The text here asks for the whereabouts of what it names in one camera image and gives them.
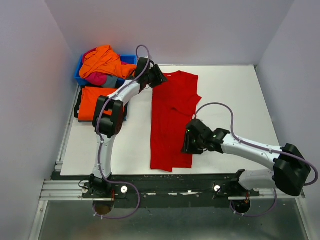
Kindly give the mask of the red t shirt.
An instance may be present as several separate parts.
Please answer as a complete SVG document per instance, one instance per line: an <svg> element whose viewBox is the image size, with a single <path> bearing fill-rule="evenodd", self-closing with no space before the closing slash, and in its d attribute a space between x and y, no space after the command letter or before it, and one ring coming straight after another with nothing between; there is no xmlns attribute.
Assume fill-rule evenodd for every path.
<svg viewBox="0 0 320 240"><path fill-rule="evenodd" d="M150 168L172 172L190 169L193 156L182 153L186 125L202 97L198 95L199 76L184 71L166 73L167 82L152 91Z"/></svg>

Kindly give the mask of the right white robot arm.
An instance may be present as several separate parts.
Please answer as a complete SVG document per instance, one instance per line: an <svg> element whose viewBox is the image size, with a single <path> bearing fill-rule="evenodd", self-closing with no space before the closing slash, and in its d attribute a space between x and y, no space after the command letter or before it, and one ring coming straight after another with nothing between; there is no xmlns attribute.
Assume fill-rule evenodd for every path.
<svg viewBox="0 0 320 240"><path fill-rule="evenodd" d="M263 170L239 170L230 191L241 196L247 190L277 188L297 197L306 185L311 166L295 145L272 146L236 136L229 130L211 130L201 120L186 125L182 153L201 155L204 151L234 155L264 167Z"/></svg>

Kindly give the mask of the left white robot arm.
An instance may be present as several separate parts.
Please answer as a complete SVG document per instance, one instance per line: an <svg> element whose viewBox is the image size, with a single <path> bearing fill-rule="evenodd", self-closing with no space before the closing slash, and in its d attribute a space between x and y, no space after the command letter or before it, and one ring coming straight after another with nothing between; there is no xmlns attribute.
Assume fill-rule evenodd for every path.
<svg viewBox="0 0 320 240"><path fill-rule="evenodd" d="M104 198L112 192L112 183L109 180L112 175L112 152L116 136L123 126L125 105L147 86L153 89L167 81L158 64L149 58L141 57L135 76L130 76L114 93L98 97L92 120L97 134L97 153L86 187L90 195L97 194Z"/></svg>

